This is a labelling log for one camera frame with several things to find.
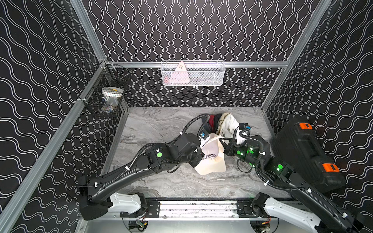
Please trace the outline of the cream baseball cap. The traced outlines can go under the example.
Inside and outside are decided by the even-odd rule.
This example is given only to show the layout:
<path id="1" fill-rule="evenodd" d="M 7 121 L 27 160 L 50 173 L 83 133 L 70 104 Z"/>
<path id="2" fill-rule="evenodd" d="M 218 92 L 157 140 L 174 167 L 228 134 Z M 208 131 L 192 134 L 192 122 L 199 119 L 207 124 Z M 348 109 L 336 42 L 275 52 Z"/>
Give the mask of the cream baseball cap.
<path id="1" fill-rule="evenodd" d="M 200 175 L 207 175 L 214 172 L 226 172 L 224 148 L 219 141 L 221 138 L 221 135 L 211 133 L 206 140 L 203 140 L 201 149 L 204 156 L 201 162 L 195 167 L 195 170 Z"/>

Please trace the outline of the white baseball cap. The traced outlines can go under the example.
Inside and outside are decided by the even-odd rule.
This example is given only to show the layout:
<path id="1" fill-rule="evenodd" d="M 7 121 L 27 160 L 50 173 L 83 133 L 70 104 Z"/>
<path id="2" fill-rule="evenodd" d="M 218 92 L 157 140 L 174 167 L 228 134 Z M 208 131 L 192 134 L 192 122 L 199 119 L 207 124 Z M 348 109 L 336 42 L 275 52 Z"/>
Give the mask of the white baseball cap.
<path id="1" fill-rule="evenodd" d="M 219 135 L 221 135 L 222 137 L 233 138 L 234 131 L 237 127 L 239 127 L 239 123 L 231 114 L 228 118 L 225 119 L 223 128 Z"/>

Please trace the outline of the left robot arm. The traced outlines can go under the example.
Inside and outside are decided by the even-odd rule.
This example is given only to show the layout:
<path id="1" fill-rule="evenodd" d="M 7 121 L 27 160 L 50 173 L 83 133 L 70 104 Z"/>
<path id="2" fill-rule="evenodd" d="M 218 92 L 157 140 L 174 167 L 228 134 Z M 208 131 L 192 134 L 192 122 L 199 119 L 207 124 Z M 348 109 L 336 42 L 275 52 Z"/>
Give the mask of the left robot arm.
<path id="1" fill-rule="evenodd" d="M 200 144 L 198 136 L 181 134 L 169 143 L 145 145 L 130 163 L 110 173 L 80 177 L 78 203 L 83 219 L 102 217 L 114 205 L 111 195 L 140 179 L 164 171 L 174 173 L 183 164 L 196 167 L 204 157 Z"/>

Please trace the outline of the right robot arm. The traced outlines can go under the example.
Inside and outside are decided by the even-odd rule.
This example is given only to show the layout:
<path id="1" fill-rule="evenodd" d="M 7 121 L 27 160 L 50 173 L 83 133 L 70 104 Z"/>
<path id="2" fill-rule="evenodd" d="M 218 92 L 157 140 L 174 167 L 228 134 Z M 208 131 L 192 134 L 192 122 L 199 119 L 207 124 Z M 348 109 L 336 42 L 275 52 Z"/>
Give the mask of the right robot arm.
<path id="1" fill-rule="evenodd" d="M 364 217 L 354 215 L 337 206 L 292 166 L 271 155 L 270 145 L 260 136 L 244 136 L 237 144 L 234 138 L 221 138 L 224 153 L 246 162 L 255 170 L 265 185 L 286 191 L 308 210 L 302 211 L 271 198 L 258 194 L 252 202 L 257 216 L 273 216 L 302 228 L 309 233 L 359 233 L 364 228 Z"/>

